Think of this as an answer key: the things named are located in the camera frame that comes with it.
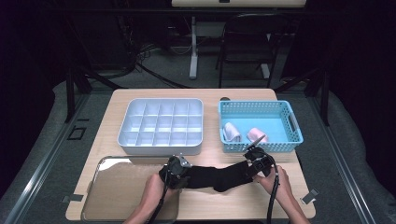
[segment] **table leg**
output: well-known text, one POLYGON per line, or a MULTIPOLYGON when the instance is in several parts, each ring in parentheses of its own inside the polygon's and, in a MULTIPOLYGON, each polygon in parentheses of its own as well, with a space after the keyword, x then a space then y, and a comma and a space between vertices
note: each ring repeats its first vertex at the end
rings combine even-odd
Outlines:
POLYGON ((197 66, 198 66, 198 53, 197 53, 197 35, 196 35, 196 22, 195 17, 191 20, 191 65, 190 65, 190 79, 197 78, 197 66))

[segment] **pink object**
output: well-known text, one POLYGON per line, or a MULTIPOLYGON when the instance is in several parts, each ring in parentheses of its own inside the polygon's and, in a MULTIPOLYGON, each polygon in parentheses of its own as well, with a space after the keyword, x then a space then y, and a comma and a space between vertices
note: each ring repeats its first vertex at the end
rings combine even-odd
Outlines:
POLYGON ((260 142, 262 142, 262 143, 268 142, 268 136, 267 136, 264 132, 260 131, 258 128, 252 128, 252 129, 250 129, 250 131, 247 133, 247 138, 248 138, 251 142, 254 142, 254 141, 256 141, 257 139, 259 139, 260 137, 262 137, 263 135, 265 135, 265 136, 264 136, 264 138, 263 138, 260 142))

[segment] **gray carpet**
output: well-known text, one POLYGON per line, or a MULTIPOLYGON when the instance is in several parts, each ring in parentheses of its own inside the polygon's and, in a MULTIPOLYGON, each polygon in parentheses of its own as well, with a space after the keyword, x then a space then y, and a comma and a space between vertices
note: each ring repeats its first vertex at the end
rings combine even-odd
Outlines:
MULTIPOLYGON (((141 63, 150 70, 183 85, 194 88, 216 88, 218 71, 214 68, 217 50, 217 47, 213 47, 213 45, 201 45, 198 78, 195 80, 189 79, 189 53, 175 54, 174 52, 154 50, 141 63)), ((279 74, 281 74, 281 64, 284 59, 279 61, 281 63, 276 68, 273 88, 282 83, 279 80, 279 74)), ((146 72, 139 72, 139 69, 128 76, 111 80, 126 88, 169 88, 158 78, 146 72)), ((94 91, 87 98, 80 97, 86 100, 77 113, 74 122, 70 124, 72 127, 86 128, 86 131, 81 140, 63 139, 59 146, 57 145, 59 153, 54 156, 54 163, 51 165, 50 171, 44 176, 45 181, 39 186, 39 191, 34 195, 31 204, 28 204, 29 206, 21 214, 19 220, 22 223, 71 223, 64 216, 67 203, 63 203, 61 200, 63 196, 70 195, 74 191, 111 96, 111 90, 102 83, 91 80, 91 84, 94 91)), ((236 85, 235 82, 229 84, 230 87, 236 85)), ((264 84, 258 82, 253 84, 256 87, 257 85, 264 86, 264 84)), ((342 104, 331 94, 329 104, 331 126, 323 128, 315 108, 316 99, 305 98, 302 93, 303 88, 304 83, 287 93, 278 94, 277 97, 289 101, 296 114, 304 136, 304 142, 296 150, 301 159, 305 180, 309 189, 315 188, 320 192, 314 202, 317 214, 312 222, 361 223, 360 214, 351 200, 349 189, 345 184, 346 181, 337 169, 336 160, 332 154, 332 144, 323 131, 325 129, 331 131, 337 139, 338 146, 340 146, 348 167, 354 175, 376 223, 396 223, 395 200, 376 182, 370 167, 365 163, 364 144, 361 141, 359 131, 342 104)), ((55 88, 54 91, 56 92, 56 103, 49 120, 19 175, 0 201, 1 222, 6 222, 9 212, 23 194, 23 190, 35 173, 35 169, 39 167, 40 162, 54 147, 59 133, 64 130, 64 119, 66 118, 64 83, 55 88)), ((288 221, 277 220, 274 223, 288 223, 288 221)))

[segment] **dark curtain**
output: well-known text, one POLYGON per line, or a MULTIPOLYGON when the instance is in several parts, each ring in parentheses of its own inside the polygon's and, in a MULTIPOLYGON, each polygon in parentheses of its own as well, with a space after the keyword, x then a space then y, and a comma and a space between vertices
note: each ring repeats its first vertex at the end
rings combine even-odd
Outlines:
POLYGON ((366 160, 396 196, 396 4, 376 2, 363 15, 331 71, 331 91, 356 122, 366 160))
POLYGON ((62 34, 48 27, 34 5, 0 3, 1 195, 50 114, 53 87, 64 81, 64 44, 58 38, 62 34))
POLYGON ((339 29, 340 17, 321 16, 320 13, 341 13, 353 4, 343 0, 308 0, 306 11, 318 16, 302 16, 281 77, 299 77, 318 68, 329 51, 339 29))

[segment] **white stand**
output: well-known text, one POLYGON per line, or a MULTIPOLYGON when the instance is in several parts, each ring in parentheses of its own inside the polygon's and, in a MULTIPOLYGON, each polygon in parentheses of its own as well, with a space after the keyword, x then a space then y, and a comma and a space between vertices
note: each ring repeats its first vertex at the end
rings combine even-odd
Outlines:
POLYGON ((270 69, 268 68, 268 64, 262 63, 262 77, 269 78, 270 77, 270 69))
POLYGON ((196 35, 196 23, 195 17, 191 20, 191 64, 190 64, 190 79, 197 78, 197 67, 198 67, 198 52, 197 52, 197 35, 196 35))

